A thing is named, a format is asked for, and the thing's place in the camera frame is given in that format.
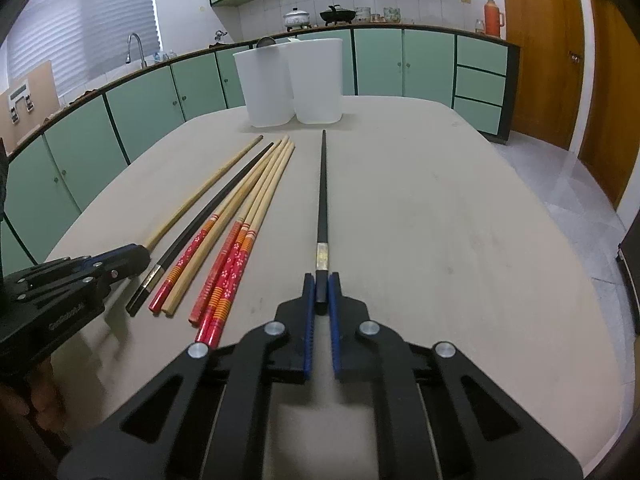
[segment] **white table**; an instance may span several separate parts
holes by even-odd
[[[50,258],[142,243],[249,139],[285,132],[296,149],[222,338],[237,342],[297,297],[304,272],[314,270],[321,128],[292,120],[257,130],[244,108],[188,121],[111,182]],[[544,206],[441,104],[346,97],[327,143],[330,269],[344,294],[409,342],[454,342],[587,465],[618,426],[620,375],[590,280]],[[153,263],[238,168],[174,226]],[[123,305],[137,283],[123,284],[104,317],[55,354],[73,434],[107,417],[193,341],[186,318],[223,239],[174,319],[156,319],[146,306],[131,319]],[[325,319],[315,346],[311,385],[274,390],[265,478],[376,478],[370,399],[333,380]]]

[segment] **metal screw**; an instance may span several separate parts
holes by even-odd
[[[456,354],[456,347],[447,341],[436,345],[436,354],[443,358],[453,357]]]
[[[364,335],[376,335],[380,332],[380,325],[375,321],[363,321],[358,330]]]
[[[270,321],[264,326],[264,331],[269,335],[280,335],[284,329],[285,326],[279,321]]]
[[[208,351],[209,347],[204,343],[191,343],[187,349],[187,354],[189,354],[189,357],[193,357],[194,359],[200,359],[207,355]]]

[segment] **sink faucet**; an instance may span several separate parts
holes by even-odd
[[[142,41],[140,41],[140,36],[137,35],[135,32],[132,32],[131,34],[129,34],[129,42],[127,43],[127,60],[125,61],[126,64],[131,63],[131,37],[135,36],[135,38],[138,40],[138,49],[140,51],[140,61],[142,63],[142,68],[146,68],[146,61],[145,61],[145,55],[142,52]]]

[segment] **tile floor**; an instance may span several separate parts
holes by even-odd
[[[517,132],[495,149],[546,205],[590,276],[624,384],[620,430],[634,401],[634,327],[626,289],[615,262],[626,229],[604,192],[575,154]]]

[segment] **window blind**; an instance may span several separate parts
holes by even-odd
[[[62,95],[122,66],[132,32],[145,56],[159,50],[152,0],[30,0],[7,38],[9,80],[49,59]],[[131,62],[139,59],[133,40]]]

